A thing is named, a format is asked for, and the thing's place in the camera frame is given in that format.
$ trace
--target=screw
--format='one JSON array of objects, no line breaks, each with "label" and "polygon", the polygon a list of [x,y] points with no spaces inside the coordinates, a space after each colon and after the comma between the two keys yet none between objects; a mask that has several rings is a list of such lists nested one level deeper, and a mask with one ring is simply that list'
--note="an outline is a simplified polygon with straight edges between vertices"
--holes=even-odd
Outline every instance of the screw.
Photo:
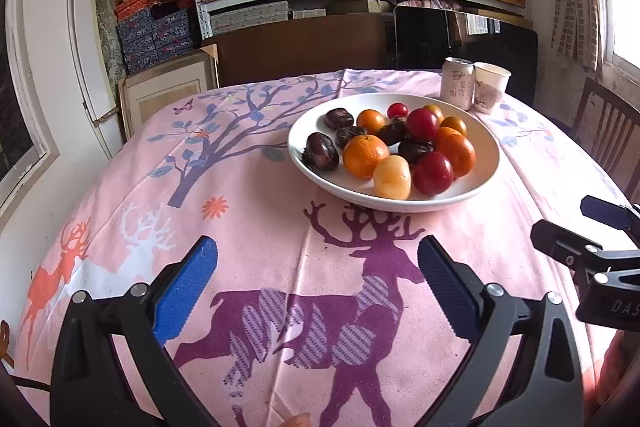
[{"label": "screw", "polygon": [[593,276],[593,280],[597,284],[606,284],[609,282],[609,277],[607,277],[604,273],[596,273],[596,275]]},{"label": "screw", "polygon": [[556,292],[549,292],[548,294],[546,294],[546,298],[549,299],[549,302],[551,302],[551,304],[562,303],[562,297]]},{"label": "screw", "polygon": [[86,292],[83,290],[80,290],[74,293],[74,296],[71,297],[71,300],[76,304],[82,304],[86,300]]},{"label": "screw", "polygon": [[138,284],[134,284],[129,290],[129,292],[134,297],[142,297],[146,295],[147,289],[148,289],[148,286],[145,283],[139,282]]},{"label": "screw", "polygon": [[502,297],[504,295],[504,288],[494,282],[486,286],[486,292],[494,297]]}]

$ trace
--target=table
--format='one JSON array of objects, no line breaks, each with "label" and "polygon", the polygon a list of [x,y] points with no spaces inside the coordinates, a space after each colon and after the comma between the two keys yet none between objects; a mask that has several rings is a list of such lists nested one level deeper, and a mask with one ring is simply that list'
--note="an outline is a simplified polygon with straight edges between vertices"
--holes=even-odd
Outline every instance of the table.
[{"label": "table", "polygon": [[[305,411],[321,427],[413,425],[468,348],[416,266],[421,237],[432,233],[454,260],[512,295],[558,291],[570,315],[578,304],[570,273],[533,250],[531,225],[544,217],[606,249],[633,247],[580,214],[587,187],[626,204],[620,190],[553,124],[509,96],[494,114],[476,115],[500,142],[497,176],[443,211],[355,208],[287,157],[289,127],[314,105],[380,90],[436,96],[439,85],[437,73],[345,70],[213,90],[158,112],[84,195],[36,272],[16,373],[49,381],[74,291],[122,295],[208,235],[216,244],[210,279],[185,297],[184,318],[177,314],[156,337],[223,426],[271,427]],[[613,331],[573,325],[593,378]],[[515,349],[510,343],[507,359]],[[501,365],[482,411],[508,370]],[[140,377],[132,373],[130,382],[141,406],[155,411]],[[47,416],[41,396],[30,400]]]}]

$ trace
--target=plate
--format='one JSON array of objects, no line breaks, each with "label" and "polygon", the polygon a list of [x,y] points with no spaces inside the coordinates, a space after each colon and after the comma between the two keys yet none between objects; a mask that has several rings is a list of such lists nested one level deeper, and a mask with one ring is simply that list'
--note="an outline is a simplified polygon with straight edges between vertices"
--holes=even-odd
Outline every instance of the plate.
[{"label": "plate", "polygon": [[[386,116],[388,107],[396,102],[404,103],[409,112],[424,107],[429,103],[434,103],[442,110],[445,117],[457,116],[465,122],[467,137],[476,149],[476,165],[469,174],[454,181],[446,192],[433,198],[428,198],[413,187],[411,195],[406,201],[379,198],[375,195],[372,180],[361,180],[347,172],[342,165],[342,152],[339,149],[340,166],[333,172],[316,173],[302,163],[302,152],[305,150],[306,138],[311,133],[322,132],[332,139],[335,138],[335,131],[330,130],[324,124],[323,117],[328,111],[337,107],[344,107],[353,115],[353,118],[357,118],[365,109],[375,109]],[[293,124],[289,131],[288,149],[296,167],[307,178],[327,192],[350,203],[359,204],[367,208],[400,213],[431,212],[432,210],[440,210],[451,204],[468,200],[468,198],[478,194],[491,180],[500,163],[498,142],[487,127],[469,113],[433,98],[391,92],[345,96],[344,98],[324,102],[310,109]],[[396,153],[398,146],[389,147],[389,150],[391,154]]]}]

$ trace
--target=beverage can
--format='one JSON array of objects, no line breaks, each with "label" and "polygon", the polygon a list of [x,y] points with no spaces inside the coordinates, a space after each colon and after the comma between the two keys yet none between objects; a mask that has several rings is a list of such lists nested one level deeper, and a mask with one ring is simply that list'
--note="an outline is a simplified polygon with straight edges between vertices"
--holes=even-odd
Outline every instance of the beverage can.
[{"label": "beverage can", "polygon": [[468,111],[474,103],[476,75],[473,62],[447,57],[442,65],[440,99]]}]

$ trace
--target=cup rim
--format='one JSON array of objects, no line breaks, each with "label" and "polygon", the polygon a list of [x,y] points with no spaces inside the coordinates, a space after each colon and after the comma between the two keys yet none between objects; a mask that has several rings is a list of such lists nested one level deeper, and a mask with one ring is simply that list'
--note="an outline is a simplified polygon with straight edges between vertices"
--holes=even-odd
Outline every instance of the cup rim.
[{"label": "cup rim", "polygon": [[475,62],[474,67],[482,71],[488,71],[489,73],[501,74],[502,76],[511,76],[511,71],[505,70],[495,64],[489,64],[488,62]]}]

